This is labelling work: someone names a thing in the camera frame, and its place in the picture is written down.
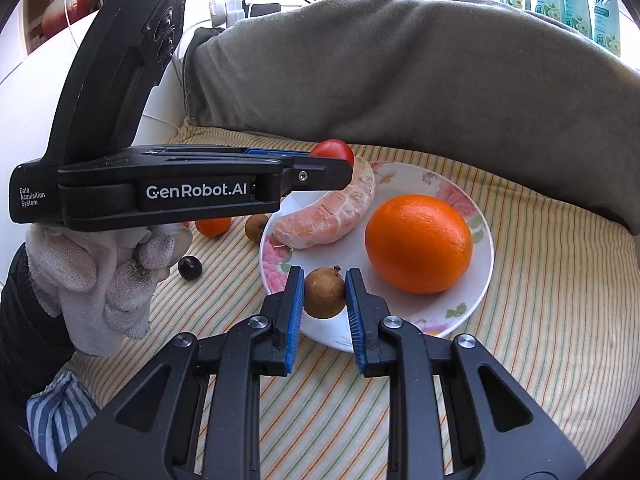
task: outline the brown round fruit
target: brown round fruit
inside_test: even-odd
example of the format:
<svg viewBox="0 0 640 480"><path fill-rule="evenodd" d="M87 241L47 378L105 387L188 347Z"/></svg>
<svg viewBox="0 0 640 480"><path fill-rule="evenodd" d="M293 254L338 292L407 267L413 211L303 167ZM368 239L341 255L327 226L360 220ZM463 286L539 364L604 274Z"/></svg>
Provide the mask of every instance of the brown round fruit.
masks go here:
<svg viewBox="0 0 640 480"><path fill-rule="evenodd" d="M311 317L328 319L344 308L344 280L340 267L320 267L305 279L305 311Z"/></svg>
<svg viewBox="0 0 640 480"><path fill-rule="evenodd" d="M244 224L244 234L249 238L252 242L260 243L262 238L262 232L264 231L265 225L269 218L267 215L251 215L246 219L246 223Z"/></svg>

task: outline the white plate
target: white plate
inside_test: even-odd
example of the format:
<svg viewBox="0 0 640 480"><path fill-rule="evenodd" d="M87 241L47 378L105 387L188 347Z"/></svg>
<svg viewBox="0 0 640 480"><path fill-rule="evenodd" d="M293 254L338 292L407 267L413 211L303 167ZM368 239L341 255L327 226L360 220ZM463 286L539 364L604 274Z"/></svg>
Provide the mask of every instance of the white plate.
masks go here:
<svg viewBox="0 0 640 480"><path fill-rule="evenodd" d="M341 273L357 267L367 291L386 300L392 314L413 323L425 334L444 337L478 307L494 269L494 243L491 231L478 206L455 184L443 176L401 162L372 162L376 175L376 195L365 217L337 242L292 250L273 237L274 218L292 213L320 198L322 191L295 191L283 200L280 210L264 229L260 242L260 275L268 294L284 289L291 266L300 266L305 275L318 267L340 266ZM452 205L465 218L474 239L468 271L455 286L441 294L410 294L389 285L369 263L364 247L364 229L372 213L398 195L424 194ZM353 352L347 309L331 319L316 319L302 313L300 330L322 344Z"/></svg>

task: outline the peeled pomelo segment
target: peeled pomelo segment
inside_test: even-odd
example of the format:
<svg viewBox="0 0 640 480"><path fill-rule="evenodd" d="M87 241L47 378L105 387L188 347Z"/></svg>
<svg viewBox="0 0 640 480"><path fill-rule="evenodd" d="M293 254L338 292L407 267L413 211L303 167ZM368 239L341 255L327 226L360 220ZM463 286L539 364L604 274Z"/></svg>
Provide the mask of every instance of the peeled pomelo segment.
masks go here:
<svg viewBox="0 0 640 480"><path fill-rule="evenodd" d="M357 156L351 183L328 191L312 204L273 221L273 236L292 249L331 244L351 231L373 202L376 181L369 163Z"/></svg>

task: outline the blue striped cloth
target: blue striped cloth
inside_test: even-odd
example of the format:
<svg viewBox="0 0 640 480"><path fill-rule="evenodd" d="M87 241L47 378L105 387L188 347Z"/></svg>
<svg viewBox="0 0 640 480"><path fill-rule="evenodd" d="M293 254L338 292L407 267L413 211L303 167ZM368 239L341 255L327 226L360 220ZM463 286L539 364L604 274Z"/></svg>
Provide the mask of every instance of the blue striped cloth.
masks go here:
<svg viewBox="0 0 640 480"><path fill-rule="evenodd" d="M71 372L61 373L27 401L27 423L36 451L56 471L58 458L98 412L87 389Z"/></svg>

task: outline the orange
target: orange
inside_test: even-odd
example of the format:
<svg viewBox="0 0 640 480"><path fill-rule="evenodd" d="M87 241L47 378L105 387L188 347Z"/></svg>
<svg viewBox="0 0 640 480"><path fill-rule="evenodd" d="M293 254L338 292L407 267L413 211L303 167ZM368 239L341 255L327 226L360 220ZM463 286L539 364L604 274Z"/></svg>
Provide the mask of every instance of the orange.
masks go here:
<svg viewBox="0 0 640 480"><path fill-rule="evenodd" d="M469 268L473 240L460 213L426 195L396 196L371 216L364 233L371 265L414 294L451 288Z"/></svg>
<svg viewBox="0 0 640 480"><path fill-rule="evenodd" d="M208 220L196 220L196 229L201 234L213 238L221 235L231 226L231 218L211 218Z"/></svg>

